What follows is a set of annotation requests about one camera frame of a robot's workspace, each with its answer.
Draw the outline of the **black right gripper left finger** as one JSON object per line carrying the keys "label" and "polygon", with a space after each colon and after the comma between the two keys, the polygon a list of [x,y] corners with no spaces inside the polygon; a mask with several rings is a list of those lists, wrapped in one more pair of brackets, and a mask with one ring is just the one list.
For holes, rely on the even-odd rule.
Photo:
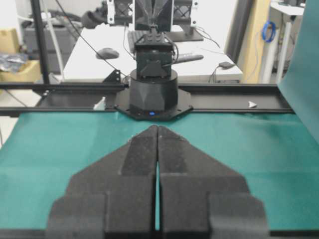
{"label": "black right gripper left finger", "polygon": [[150,239],[155,225],[158,127],[75,173],[49,213],[49,239]]}

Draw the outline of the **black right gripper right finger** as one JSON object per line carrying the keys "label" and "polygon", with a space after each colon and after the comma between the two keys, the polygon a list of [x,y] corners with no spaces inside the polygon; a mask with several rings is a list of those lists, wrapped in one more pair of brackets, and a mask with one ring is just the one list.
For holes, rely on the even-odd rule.
{"label": "black right gripper right finger", "polygon": [[263,202],[245,177],[166,127],[158,129],[160,228],[166,239],[266,239]]}

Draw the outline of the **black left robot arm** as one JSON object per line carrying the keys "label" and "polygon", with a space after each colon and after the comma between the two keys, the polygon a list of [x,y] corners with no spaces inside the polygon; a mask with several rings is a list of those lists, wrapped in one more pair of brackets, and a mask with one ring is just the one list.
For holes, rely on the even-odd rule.
{"label": "black left robot arm", "polygon": [[171,120],[193,110],[191,94],[178,87],[171,68],[174,46],[153,25],[135,43],[136,69],[129,87],[118,92],[114,108],[136,120]]}

